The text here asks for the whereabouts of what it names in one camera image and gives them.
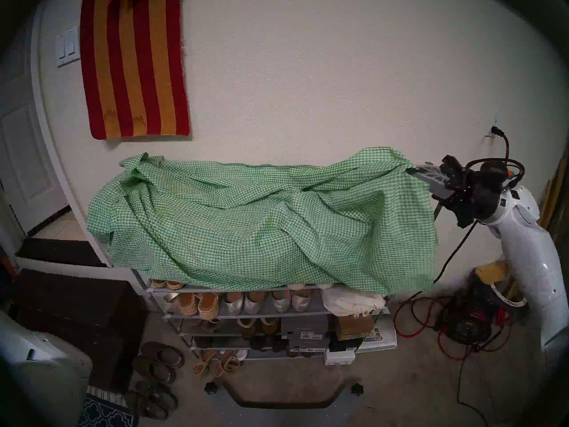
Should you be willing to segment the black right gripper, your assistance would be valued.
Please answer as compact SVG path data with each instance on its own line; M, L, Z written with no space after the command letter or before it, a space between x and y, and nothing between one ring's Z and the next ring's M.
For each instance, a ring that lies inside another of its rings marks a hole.
M425 162L405 171L429 185L429 192L454 213L460 228L495 213L508 177L504 158L477 159L463 167L455 157L446 155L440 167Z

